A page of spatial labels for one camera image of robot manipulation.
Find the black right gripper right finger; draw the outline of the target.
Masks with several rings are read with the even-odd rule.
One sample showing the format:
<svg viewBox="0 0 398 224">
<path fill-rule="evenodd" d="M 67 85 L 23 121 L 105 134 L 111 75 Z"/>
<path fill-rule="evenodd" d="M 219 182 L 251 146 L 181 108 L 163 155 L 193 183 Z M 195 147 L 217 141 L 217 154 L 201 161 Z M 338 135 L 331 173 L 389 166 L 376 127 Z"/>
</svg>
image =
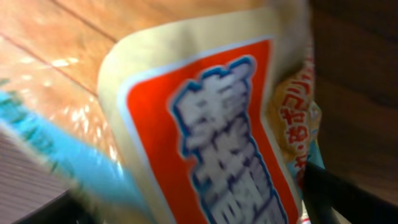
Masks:
<svg viewBox="0 0 398 224">
<path fill-rule="evenodd" d="M 311 223 L 337 224 L 336 210 L 350 223 L 397 224 L 397 206 L 309 162 L 303 199 Z"/>
</svg>

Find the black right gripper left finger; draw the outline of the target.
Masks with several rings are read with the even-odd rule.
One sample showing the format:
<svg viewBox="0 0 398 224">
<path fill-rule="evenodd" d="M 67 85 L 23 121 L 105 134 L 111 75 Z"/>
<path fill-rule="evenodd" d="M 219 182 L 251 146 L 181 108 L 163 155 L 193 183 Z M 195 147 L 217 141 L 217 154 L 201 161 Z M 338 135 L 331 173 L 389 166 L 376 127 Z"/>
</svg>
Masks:
<svg viewBox="0 0 398 224">
<path fill-rule="evenodd" d="M 13 224 L 93 224 L 93 217 L 65 192 Z"/>
</svg>

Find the yellow snack bag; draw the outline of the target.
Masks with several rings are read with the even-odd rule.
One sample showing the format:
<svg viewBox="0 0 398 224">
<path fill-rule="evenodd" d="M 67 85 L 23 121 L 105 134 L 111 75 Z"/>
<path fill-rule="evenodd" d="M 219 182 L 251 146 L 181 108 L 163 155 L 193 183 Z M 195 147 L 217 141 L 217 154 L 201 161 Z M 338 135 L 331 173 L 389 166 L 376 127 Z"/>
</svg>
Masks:
<svg viewBox="0 0 398 224">
<path fill-rule="evenodd" d="M 100 223 L 299 223 L 307 1 L 2 1 L 1 136 Z"/>
</svg>

